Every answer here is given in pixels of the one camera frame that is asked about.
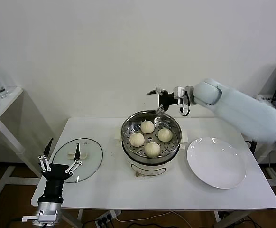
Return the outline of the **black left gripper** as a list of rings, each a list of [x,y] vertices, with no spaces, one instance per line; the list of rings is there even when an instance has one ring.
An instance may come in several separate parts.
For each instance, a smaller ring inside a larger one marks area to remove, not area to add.
[[[71,166],[65,164],[49,164],[47,158],[50,153],[53,140],[53,138],[50,139],[43,154],[38,157],[41,170],[45,171],[43,176],[46,178],[44,193],[38,198],[38,203],[45,202],[62,204],[64,201],[62,197],[64,181],[70,178],[74,171],[82,165],[82,162],[80,161],[81,153],[79,143],[76,143],[74,162]]]

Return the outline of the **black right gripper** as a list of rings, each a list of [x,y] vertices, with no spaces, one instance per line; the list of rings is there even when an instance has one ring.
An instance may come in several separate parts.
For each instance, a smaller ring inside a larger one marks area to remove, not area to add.
[[[151,90],[147,93],[147,95],[158,95],[158,105],[159,107],[155,110],[155,114],[157,116],[165,113],[169,106],[176,105],[176,99],[174,98],[174,93],[169,93],[168,91],[164,91],[163,89],[156,87],[154,90]]]

